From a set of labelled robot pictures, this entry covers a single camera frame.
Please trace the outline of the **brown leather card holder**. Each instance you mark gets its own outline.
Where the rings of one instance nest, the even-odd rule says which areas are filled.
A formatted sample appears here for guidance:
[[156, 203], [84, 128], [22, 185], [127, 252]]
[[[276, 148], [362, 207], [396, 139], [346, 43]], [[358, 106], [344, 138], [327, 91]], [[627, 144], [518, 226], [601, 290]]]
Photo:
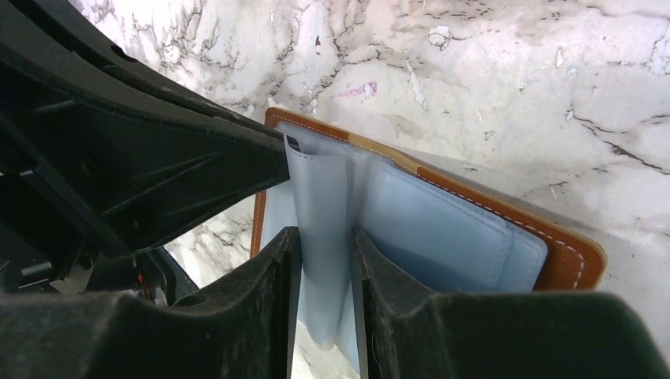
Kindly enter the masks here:
[[285, 227], [303, 231], [298, 319], [316, 346], [354, 367], [354, 227], [441, 292], [585, 290], [604, 272], [596, 242], [395, 148], [279, 107], [265, 124], [285, 143], [290, 178], [256, 196], [251, 251]]

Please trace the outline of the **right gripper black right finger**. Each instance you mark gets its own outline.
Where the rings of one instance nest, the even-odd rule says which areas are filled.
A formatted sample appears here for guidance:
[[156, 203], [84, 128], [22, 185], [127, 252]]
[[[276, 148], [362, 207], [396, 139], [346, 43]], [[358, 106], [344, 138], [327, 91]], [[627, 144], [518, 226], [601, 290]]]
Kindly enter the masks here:
[[433, 291], [352, 232], [363, 378], [666, 378], [638, 315], [614, 295]]

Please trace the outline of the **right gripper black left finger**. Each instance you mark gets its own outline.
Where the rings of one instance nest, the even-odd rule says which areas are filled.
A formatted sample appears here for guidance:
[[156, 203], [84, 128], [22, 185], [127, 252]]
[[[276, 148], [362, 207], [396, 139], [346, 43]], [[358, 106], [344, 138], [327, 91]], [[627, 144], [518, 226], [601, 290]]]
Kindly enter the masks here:
[[120, 292], [1, 297], [4, 378], [288, 378], [301, 247], [285, 227], [170, 307]]

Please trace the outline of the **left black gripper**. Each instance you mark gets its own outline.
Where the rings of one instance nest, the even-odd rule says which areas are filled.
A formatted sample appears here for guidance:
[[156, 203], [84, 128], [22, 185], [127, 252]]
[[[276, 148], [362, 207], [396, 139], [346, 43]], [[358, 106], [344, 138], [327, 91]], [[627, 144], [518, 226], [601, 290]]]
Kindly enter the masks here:
[[166, 249], [288, 179], [276, 130], [127, 55], [66, 1], [1, 4], [1, 278], [14, 291], [196, 284]]

